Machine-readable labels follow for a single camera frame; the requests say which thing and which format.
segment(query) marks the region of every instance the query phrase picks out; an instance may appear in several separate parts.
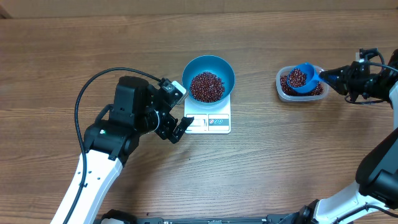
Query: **pile of beans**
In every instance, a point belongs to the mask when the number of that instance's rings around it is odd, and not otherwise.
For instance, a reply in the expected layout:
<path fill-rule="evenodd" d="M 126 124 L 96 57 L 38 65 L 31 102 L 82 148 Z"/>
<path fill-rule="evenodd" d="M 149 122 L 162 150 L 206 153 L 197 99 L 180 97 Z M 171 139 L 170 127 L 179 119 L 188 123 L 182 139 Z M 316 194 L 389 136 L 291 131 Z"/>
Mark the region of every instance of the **pile of beans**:
<path fill-rule="evenodd" d="M 306 78 L 306 74 L 302 73 L 299 69 L 295 69 L 289 76 L 289 83 L 294 87 L 301 87 L 305 85 Z M 323 87 L 320 82 L 318 82 L 317 87 L 309 93 L 297 93 L 287 84 L 287 75 L 280 78 L 280 85 L 282 87 L 282 91 L 289 96 L 317 96 L 323 93 Z"/>
<path fill-rule="evenodd" d="M 205 103 L 216 102 L 221 99 L 225 92 L 224 83 L 211 72 L 203 72 L 191 82 L 189 90 L 194 99 Z"/>

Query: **teal bowl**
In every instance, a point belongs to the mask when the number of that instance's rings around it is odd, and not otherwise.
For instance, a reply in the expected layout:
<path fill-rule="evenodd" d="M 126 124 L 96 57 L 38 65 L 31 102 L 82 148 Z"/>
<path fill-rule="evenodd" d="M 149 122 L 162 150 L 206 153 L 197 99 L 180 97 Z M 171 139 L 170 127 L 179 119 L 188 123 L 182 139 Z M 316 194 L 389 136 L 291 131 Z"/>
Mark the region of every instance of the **teal bowl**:
<path fill-rule="evenodd" d="M 195 100 L 191 95 L 189 89 L 193 78 L 203 72 L 211 72 L 218 78 L 221 78 L 222 82 L 224 83 L 225 92 L 220 100 L 212 103 L 205 103 Z M 231 94 L 235 87 L 235 73 L 226 60 L 214 55 L 203 55 L 193 59 L 185 67 L 182 73 L 182 85 L 189 91 L 189 97 L 194 102 L 203 106 L 212 106 L 222 102 L 229 94 Z"/>

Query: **wood grain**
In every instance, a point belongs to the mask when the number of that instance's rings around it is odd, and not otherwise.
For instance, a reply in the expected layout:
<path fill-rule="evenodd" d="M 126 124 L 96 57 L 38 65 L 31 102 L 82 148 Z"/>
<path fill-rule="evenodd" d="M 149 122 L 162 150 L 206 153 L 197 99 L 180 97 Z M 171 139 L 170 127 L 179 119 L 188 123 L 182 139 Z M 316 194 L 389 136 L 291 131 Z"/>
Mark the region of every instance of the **wood grain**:
<path fill-rule="evenodd" d="M 13 18 L 395 9 L 396 0 L 0 0 Z"/>
<path fill-rule="evenodd" d="M 397 11 L 268 12 L 0 21 L 0 223 L 49 223 L 75 171 L 76 96 L 95 73 L 132 67 L 180 80 L 204 54 L 236 72 L 229 135 L 155 134 L 109 190 L 99 214 L 253 217 L 295 212 L 354 181 L 362 158 L 392 131 L 386 104 L 278 99 L 275 76 L 310 62 L 350 64 L 359 48 L 397 48 Z M 93 82 L 80 106 L 82 130 L 113 101 L 114 72 Z M 172 114 L 183 115 L 183 106 Z M 396 223 L 376 213 L 358 223 Z"/>

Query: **blue scoop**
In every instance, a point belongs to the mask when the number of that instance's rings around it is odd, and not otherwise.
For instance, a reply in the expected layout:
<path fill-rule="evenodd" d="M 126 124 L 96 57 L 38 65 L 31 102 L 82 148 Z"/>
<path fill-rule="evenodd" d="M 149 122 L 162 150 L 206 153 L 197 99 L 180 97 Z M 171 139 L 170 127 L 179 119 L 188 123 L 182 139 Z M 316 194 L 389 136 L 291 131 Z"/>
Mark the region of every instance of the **blue scoop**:
<path fill-rule="evenodd" d="M 293 70 L 295 70 L 296 68 L 299 69 L 302 73 L 307 75 L 307 79 L 305 80 L 304 86 L 292 87 L 289 83 L 290 74 L 292 74 Z M 313 89 L 315 89 L 315 87 L 317 87 L 317 85 L 320 81 L 323 81 L 323 80 L 319 77 L 319 74 L 315 70 L 315 67 L 308 62 L 303 63 L 301 65 L 297 65 L 296 67 L 294 67 L 292 69 L 292 71 L 290 71 L 290 73 L 287 76 L 287 84 L 297 93 L 311 92 Z"/>

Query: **clear plastic container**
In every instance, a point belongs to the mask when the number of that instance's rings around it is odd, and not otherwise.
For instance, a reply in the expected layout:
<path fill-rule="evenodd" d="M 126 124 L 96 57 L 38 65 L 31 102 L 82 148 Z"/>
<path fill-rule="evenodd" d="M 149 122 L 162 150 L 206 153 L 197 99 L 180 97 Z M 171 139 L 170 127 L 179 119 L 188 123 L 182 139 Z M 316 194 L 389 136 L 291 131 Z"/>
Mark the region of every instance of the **clear plastic container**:
<path fill-rule="evenodd" d="M 280 85 L 280 77 L 288 75 L 295 66 L 296 65 L 284 67 L 280 69 L 278 74 L 276 75 L 276 89 L 278 91 L 280 100 L 282 100 L 283 102 L 307 102 L 324 99 L 329 94 L 329 85 L 323 82 L 321 82 L 321 85 L 323 87 L 323 93 L 318 96 L 289 96 L 285 94 L 282 91 L 282 87 Z M 318 73 L 323 71 L 323 69 L 319 66 L 314 65 L 314 67 Z"/>

